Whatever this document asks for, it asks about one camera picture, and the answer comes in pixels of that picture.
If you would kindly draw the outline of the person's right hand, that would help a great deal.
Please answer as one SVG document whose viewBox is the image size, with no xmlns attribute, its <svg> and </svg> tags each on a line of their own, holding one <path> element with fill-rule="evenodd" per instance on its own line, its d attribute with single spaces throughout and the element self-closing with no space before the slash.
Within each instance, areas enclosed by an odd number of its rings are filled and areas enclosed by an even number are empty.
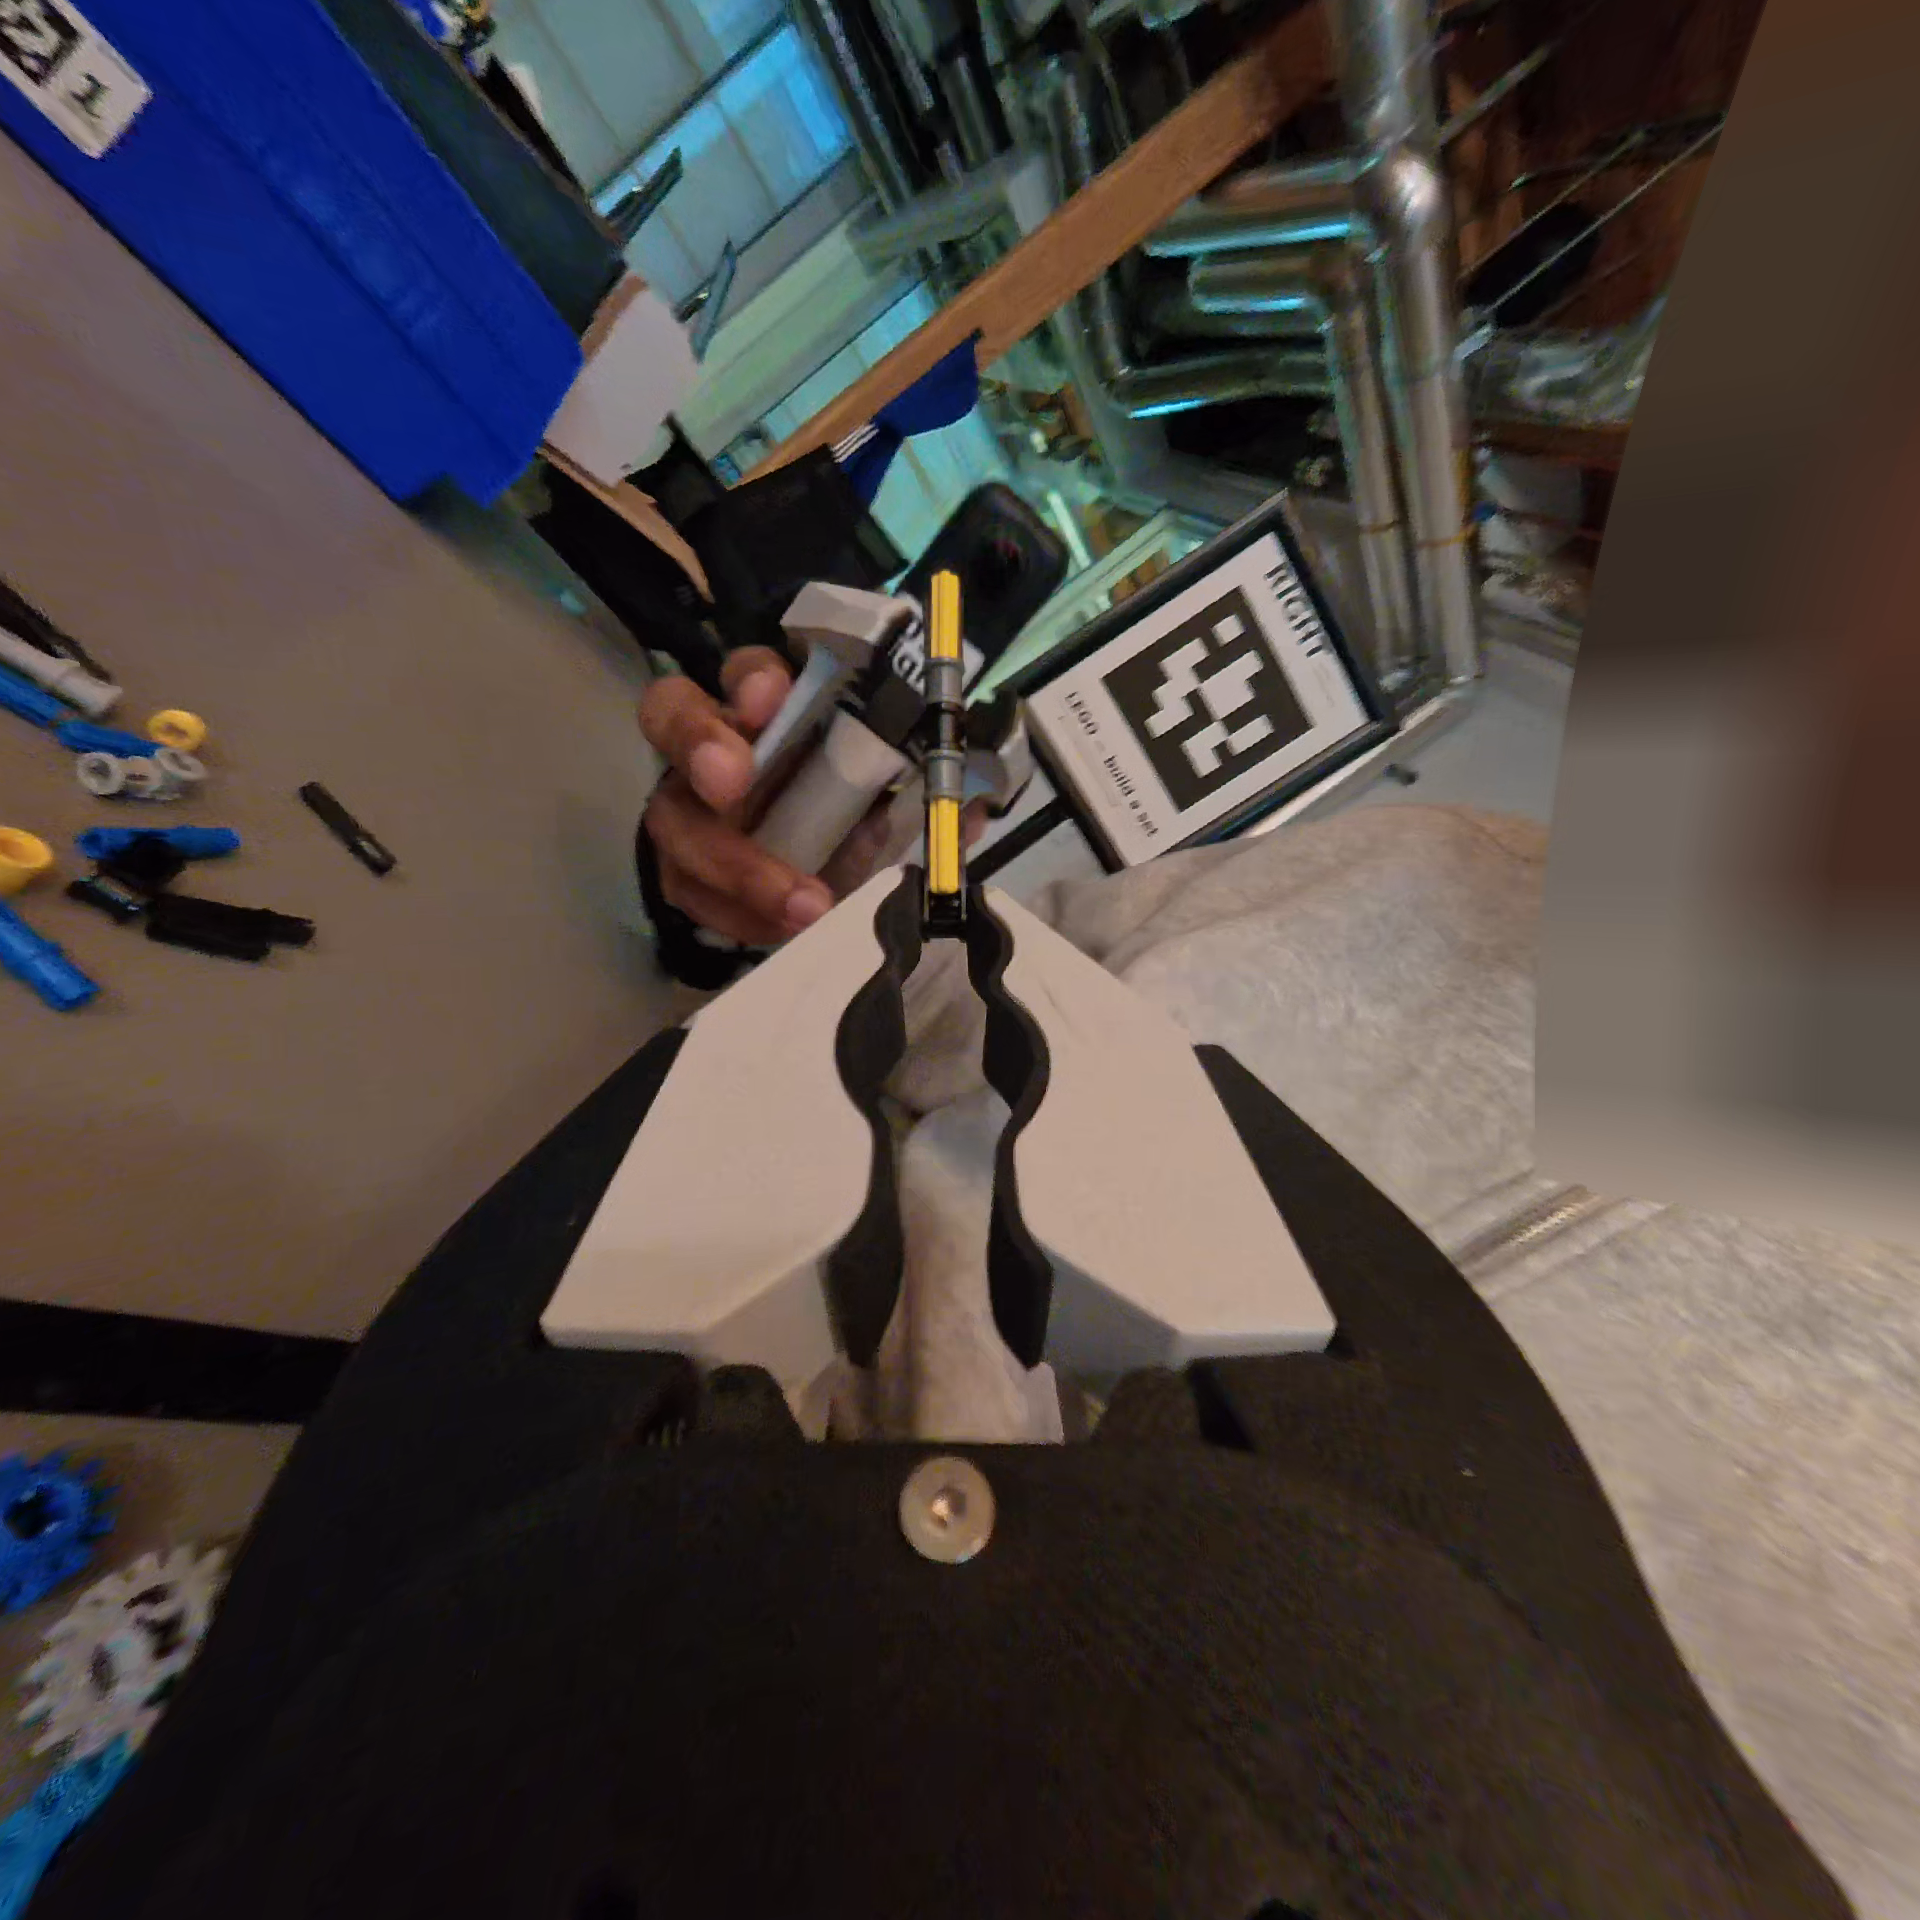
<svg viewBox="0 0 1920 1920">
<path fill-rule="evenodd" d="M 765 852 L 747 830 L 751 746 L 790 689 L 780 653 L 735 650 L 707 693 L 685 676 L 659 678 L 637 706 L 659 781 L 639 826 L 662 898 L 698 929 L 741 947 L 780 947 L 831 913 L 831 890 Z"/>
</svg>

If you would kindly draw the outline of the long black lego pin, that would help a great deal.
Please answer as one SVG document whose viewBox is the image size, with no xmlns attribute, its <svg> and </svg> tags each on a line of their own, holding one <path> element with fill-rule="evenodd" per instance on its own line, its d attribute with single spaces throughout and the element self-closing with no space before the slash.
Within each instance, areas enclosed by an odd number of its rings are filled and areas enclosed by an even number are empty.
<svg viewBox="0 0 1920 1920">
<path fill-rule="evenodd" d="M 306 949 L 317 932 L 311 920 L 180 893 L 155 897 L 141 925 L 155 945 L 239 964 L 261 964 L 280 947 Z"/>
</svg>

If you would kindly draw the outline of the white cardboard box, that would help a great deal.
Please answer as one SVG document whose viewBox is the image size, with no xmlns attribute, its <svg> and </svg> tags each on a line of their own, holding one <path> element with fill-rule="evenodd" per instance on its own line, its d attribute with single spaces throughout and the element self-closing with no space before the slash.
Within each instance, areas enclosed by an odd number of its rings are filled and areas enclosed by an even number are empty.
<svg viewBox="0 0 1920 1920">
<path fill-rule="evenodd" d="M 698 377 L 699 358 L 677 309 L 629 273 L 592 316 L 583 365 L 539 450 L 599 484 L 622 484 L 659 456 L 667 420 Z"/>
</svg>

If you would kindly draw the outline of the white lego gear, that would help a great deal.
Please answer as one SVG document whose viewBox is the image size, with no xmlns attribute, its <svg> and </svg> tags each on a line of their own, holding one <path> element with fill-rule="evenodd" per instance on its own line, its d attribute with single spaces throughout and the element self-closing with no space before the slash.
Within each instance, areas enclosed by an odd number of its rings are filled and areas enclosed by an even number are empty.
<svg viewBox="0 0 1920 1920">
<path fill-rule="evenodd" d="M 18 1676 L 29 1754 L 58 1764 L 136 1754 L 196 1661 L 226 1574 L 221 1544 L 182 1544 L 90 1584 Z"/>
</svg>

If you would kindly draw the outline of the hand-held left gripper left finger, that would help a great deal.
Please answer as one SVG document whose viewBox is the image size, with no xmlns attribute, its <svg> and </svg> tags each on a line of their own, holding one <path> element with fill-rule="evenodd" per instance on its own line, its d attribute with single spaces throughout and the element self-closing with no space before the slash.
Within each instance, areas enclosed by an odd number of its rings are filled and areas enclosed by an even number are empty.
<svg viewBox="0 0 1920 1920">
<path fill-rule="evenodd" d="M 918 960 L 922 868 L 895 866 L 669 1033 L 662 1084 L 541 1312 L 549 1344 L 874 1363 L 904 1259 L 880 1098 Z"/>
</svg>

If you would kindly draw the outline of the blue cloth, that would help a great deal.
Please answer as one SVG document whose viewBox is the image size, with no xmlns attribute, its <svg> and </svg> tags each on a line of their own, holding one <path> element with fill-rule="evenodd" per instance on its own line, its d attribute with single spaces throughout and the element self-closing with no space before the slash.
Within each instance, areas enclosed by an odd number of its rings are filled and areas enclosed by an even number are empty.
<svg viewBox="0 0 1920 1920">
<path fill-rule="evenodd" d="M 884 403 L 870 420 L 834 438 L 831 460 L 855 500 L 869 510 L 901 448 L 967 418 L 976 410 L 978 389 L 976 337 L 968 337 Z"/>
</svg>

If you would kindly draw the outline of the silver metal ducts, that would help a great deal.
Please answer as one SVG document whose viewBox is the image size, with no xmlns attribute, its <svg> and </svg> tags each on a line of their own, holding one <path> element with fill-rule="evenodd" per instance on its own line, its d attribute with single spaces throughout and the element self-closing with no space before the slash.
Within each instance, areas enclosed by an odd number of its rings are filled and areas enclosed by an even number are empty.
<svg viewBox="0 0 1920 1920">
<path fill-rule="evenodd" d="M 1359 637 L 1383 691 L 1416 704 L 1480 672 L 1471 474 L 1451 188 L 1429 5 L 1324 5 L 1341 144 L 1184 189 L 1119 242 L 1184 264 L 1184 318 L 1232 320 L 1245 345 L 1146 362 L 1114 260 L 1051 316 L 1076 376 L 1133 420 L 1276 401 L 1308 372 L 1282 325 L 1317 344 L 1355 521 Z"/>
</svg>

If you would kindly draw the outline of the wooden beam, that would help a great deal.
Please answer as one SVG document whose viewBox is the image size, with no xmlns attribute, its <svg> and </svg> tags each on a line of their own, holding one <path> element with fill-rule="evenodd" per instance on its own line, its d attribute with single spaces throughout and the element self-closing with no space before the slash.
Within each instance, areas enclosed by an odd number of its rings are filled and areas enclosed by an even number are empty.
<svg viewBox="0 0 1920 1920">
<path fill-rule="evenodd" d="M 978 368 L 999 358 L 1331 83 L 1325 12 L 1320 5 L 1293 5 L 1114 164 L 1074 189 L 1019 248 L 804 420 L 755 476 L 770 476 L 843 442 L 959 347 L 974 353 Z"/>
</svg>

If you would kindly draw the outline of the person's grey hoodie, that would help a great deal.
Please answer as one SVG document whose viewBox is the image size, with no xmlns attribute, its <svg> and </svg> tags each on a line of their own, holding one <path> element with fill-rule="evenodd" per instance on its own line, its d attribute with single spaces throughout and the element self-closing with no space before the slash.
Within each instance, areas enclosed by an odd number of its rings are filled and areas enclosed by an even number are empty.
<svg viewBox="0 0 1920 1920">
<path fill-rule="evenodd" d="M 1523 817 L 1354 808 L 1013 893 L 1455 1261 L 1772 1802 L 1858 1915 L 1916 1915 L 1916 1252 L 1542 1171 L 1547 845 Z"/>
</svg>

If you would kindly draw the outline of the blue storage bin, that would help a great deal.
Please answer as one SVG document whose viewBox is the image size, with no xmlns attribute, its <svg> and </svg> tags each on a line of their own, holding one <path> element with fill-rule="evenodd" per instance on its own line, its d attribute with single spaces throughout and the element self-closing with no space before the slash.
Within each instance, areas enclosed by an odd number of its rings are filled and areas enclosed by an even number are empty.
<svg viewBox="0 0 1920 1920">
<path fill-rule="evenodd" d="M 501 498 L 578 330 L 322 5 L 5 5 L 5 133 L 383 497 Z"/>
</svg>

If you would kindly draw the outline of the small blue lego gear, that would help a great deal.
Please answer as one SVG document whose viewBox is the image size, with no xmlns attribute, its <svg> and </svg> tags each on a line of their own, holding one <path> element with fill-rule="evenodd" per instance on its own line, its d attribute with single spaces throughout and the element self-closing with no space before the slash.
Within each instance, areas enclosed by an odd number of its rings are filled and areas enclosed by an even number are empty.
<svg viewBox="0 0 1920 1920">
<path fill-rule="evenodd" d="M 92 1565 L 114 1524 L 112 1502 L 101 1459 L 3 1459 L 3 1616 L 31 1610 Z"/>
</svg>

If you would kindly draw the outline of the black lego connector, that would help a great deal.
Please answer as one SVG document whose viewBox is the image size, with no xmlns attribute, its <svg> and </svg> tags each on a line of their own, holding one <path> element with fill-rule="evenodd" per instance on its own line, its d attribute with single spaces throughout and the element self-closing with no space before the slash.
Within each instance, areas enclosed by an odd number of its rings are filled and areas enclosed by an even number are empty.
<svg viewBox="0 0 1920 1920">
<path fill-rule="evenodd" d="M 92 861 L 90 874 L 63 886 L 63 898 L 114 925 L 141 921 L 152 902 L 182 875 L 188 861 L 165 848 L 136 848 L 112 861 Z"/>
</svg>

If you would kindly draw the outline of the yellow axle lego assembly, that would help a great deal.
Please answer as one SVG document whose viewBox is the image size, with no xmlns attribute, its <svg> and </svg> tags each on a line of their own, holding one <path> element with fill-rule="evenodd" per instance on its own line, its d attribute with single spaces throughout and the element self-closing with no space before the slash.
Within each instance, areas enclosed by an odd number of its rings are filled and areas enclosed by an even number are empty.
<svg viewBox="0 0 1920 1920">
<path fill-rule="evenodd" d="M 963 584 L 949 568 L 928 584 L 924 650 L 924 909 L 931 939 L 967 921 L 965 803 L 968 769 Z"/>
</svg>

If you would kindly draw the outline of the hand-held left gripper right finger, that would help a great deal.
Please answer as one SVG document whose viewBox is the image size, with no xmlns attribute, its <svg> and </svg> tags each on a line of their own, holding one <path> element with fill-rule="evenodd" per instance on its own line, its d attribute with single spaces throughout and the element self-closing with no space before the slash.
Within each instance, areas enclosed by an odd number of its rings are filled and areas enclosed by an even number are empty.
<svg viewBox="0 0 1920 1920">
<path fill-rule="evenodd" d="M 1186 1033 L 991 886 L 967 971 L 1006 1109 L 988 1276 L 1008 1354 L 1068 1374 L 1320 1354 L 1335 1314 Z"/>
</svg>

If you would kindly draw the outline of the long grey lego pin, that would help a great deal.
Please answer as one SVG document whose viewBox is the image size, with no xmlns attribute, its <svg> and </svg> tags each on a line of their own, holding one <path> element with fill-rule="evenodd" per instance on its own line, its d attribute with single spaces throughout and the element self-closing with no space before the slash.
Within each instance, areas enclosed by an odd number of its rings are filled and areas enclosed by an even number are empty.
<svg viewBox="0 0 1920 1920">
<path fill-rule="evenodd" d="M 6 627 L 3 627 L 3 665 L 14 678 L 35 683 L 87 720 L 106 720 L 124 700 L 119 686 L 69 657 L 45 653 Z"/>
</svg>

